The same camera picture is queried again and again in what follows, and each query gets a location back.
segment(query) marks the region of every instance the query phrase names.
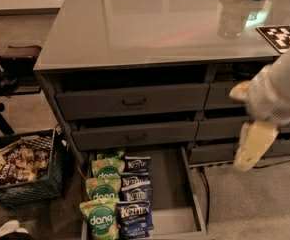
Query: countertop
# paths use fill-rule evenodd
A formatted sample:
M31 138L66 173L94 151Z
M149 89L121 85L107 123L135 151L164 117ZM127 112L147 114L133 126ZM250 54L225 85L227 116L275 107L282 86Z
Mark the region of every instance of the countertop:
M279 56L257 26L290 24L290 0L65 0L35 71Z

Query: green snack bag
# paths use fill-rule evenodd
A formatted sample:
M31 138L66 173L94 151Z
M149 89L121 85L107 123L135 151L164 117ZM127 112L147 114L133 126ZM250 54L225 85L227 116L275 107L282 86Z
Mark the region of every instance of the green snack bag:
M125 162L115 158L92 161L94 178L108 178L119 176L125 169Z
M101 149L97 150L97 160L106 159L106 158L116 158L121 159L125 154L125 148L110 148L110 149Z
M94 240L119 239L115 215L118 198L102 198L81 203L79 208L91 228Z
M121 177L91 178L86 180L86 192L90 200L118 198L121 190Z

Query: floor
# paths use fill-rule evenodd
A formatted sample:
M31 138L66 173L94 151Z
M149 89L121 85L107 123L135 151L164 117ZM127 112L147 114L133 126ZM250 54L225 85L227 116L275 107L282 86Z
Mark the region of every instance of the floor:
M0 16L0 53L8 45L43 45L54 19L55 15ZM5 105L2 115L17 133L57 125L42 93L0 97L0 102ZM288 159L290 156L261 163ZM211 195L209 234L218 240L290 239L290 163L246 173L230 165L206 167L205 172ZM205 215L207 198L202 175L196 169L192 175ZM35 239L80 239L80 184L75 171L66 181L64 198L15 211L0 208L0 226L9 219L18 219Z

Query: crate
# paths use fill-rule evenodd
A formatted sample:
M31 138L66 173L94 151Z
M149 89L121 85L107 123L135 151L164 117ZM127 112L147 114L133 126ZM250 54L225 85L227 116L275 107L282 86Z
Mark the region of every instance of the crate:
M50 150L46 175L37 180L9 185L0 185L0 206L6 210L27 207L33 204L48 203L62 196L64 146L54 129L37 132L4 135L0 137L0 149L29 136L39 138L27 143L32 148Z

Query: checkered board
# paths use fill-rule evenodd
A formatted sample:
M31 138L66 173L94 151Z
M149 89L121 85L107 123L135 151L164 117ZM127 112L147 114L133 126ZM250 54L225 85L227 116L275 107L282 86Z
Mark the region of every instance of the checkered board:
M256 30L278 52L284 53L290 47L290 25L257 27Z

